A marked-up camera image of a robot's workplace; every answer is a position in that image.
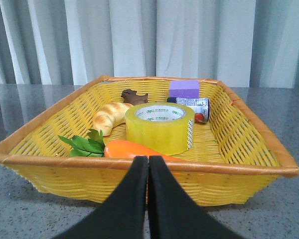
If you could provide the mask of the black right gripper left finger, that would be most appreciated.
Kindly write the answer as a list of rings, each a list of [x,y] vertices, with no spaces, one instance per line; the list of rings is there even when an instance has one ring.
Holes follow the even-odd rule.
[[[146,210],[148,158],[134,158],[110,196],[56,239],[142,239]]]

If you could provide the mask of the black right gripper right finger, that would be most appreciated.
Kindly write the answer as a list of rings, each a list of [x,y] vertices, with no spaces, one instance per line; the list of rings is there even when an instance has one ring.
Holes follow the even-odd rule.
[[[198,206],[161,156],[149,158],[148,215],[152,239],[241,239]]]

